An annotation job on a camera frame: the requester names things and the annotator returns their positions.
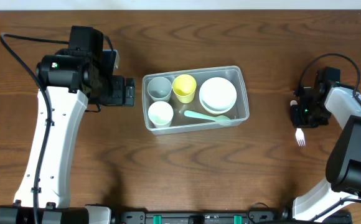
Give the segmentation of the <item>white bowl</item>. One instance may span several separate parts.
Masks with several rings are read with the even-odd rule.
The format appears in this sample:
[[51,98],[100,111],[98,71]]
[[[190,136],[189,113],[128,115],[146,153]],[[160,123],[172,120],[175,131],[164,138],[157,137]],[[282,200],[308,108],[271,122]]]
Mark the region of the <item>white bowl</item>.
[[214,109],[225,109],[235,104],[237,91],[227,79],[214,77],[206,80],[200,87],[199,100]]

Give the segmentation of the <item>grey plastic cup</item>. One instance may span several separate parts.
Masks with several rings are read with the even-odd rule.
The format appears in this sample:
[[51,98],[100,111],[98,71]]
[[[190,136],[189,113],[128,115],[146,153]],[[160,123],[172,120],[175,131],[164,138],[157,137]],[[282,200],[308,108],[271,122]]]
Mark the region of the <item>grey plastic cup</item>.
[[172,83],[165,77],[153,78],[148,83],[148,94],[154,102],[168,102],[171,98]]

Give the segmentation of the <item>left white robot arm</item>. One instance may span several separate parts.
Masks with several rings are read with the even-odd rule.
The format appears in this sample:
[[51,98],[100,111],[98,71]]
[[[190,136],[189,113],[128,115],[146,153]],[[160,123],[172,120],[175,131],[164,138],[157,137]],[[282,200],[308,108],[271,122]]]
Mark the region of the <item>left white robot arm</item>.
[[32,77],[39,87],[37,124],[26,172],[0,223],[114,223],[104,205],[70,206],[70,171],[88,105],[133,106],[134,79],[113,74],[116,50],[62,49],[46,55]]

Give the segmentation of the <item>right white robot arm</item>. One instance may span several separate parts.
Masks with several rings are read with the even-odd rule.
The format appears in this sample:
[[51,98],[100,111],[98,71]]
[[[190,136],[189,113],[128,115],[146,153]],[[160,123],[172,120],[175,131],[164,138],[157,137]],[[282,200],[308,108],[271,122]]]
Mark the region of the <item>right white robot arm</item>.
[[350,88],[332,87],[324,106],[342,132],[328,158],[326,176],[293,200],[295,220],[322,222],[351,203],[361,203],[361,97]]

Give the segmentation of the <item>clear plastic container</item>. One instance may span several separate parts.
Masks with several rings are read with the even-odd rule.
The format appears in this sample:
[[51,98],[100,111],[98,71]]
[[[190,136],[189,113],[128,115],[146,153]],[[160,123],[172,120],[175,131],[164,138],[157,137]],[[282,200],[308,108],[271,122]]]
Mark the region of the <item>clear plastic container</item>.
[[[197,86],[200,87],[203,82],[210,78],[221,77],[230,81],[237,91],[237,100],[235,105],[224,113],[225,116],[230,118],[227,124],[223,125],[216,123],[215,121],[209,121],[197,118],[188,118],[184,116],[185,110],[191,110],[198,113],[208,115],[199,101],[199,94],[195,94],[195,98],[188,104],[181,103],[175,94],[171,95],[169,104],[174,110],[174,117],[171,125],[166,128],[157,128],[148,117],[148,109],[154,103],[153,99],[148,94],[148,83],[157,77],[164,77],[170,81],[174,81],[179,75],[188,74],[193,76],[197,81]],[[243,79],[240,68],[236,65],[224,66],[224,67],[210,67],[210,68],[198,68],[192,70],[180,70],[174,72],[164,72],[146,75],[142,80],[142,102],[143,102],[143,113],[146,128],[155,135],[162,134],[174,134],[183,133],[190,131],[201,131],[206,129],[217,129],[230,126],[238,126],[242,122],[246,121],[250,116],[250,110],[248,106],[248,97],[246,93],[246,86]]]

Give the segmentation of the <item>yellow plastic cup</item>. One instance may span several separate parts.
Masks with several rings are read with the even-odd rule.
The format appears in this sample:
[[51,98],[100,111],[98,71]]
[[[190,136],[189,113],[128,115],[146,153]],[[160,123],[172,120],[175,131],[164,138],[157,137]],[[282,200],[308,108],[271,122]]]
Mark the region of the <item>yellow plastic cup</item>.
[[188,74],[179,75],[172,82],[172,90],[183,104],[188,104],[194,99],[196,88],[195,78]]

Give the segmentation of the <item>pale green plastic spoon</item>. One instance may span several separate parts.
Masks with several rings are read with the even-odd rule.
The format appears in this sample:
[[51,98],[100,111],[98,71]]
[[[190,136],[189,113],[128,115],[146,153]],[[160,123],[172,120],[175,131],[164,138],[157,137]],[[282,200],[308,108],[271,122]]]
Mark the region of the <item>pale green plastic spoon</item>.
[[227,125],[227,122],[230,121],[230,118],[224,115],[220,116],[209,116],[206,114],[198,113],[191,110],[184,111],[184,116],[188,118],[195,118],[195,119],[205,119],[210,121],[215,121],[216,123],[222,123],[223,125]]

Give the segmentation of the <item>white plastic cup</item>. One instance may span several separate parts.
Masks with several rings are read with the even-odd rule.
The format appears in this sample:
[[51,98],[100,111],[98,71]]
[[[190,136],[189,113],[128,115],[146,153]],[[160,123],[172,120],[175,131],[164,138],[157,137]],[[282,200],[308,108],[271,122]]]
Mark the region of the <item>white plastic cup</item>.
[[148,109],[148,118],[156,128],[168,128],[173,117],[174,110],[165,101],[154,102]]

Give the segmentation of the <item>pink plastic fork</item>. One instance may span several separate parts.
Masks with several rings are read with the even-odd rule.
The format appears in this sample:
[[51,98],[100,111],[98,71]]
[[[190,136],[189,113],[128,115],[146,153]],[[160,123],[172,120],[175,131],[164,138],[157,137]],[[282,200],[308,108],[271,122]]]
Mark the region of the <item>pink plastic fork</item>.
[[[293,106],[293,105],[298,105],[296,100],[290,101],[290,106]],[[304,133],[301,128],[296,128],[295,138],[296,138],[298,146],[301,147],[301,146],[306,145]]]

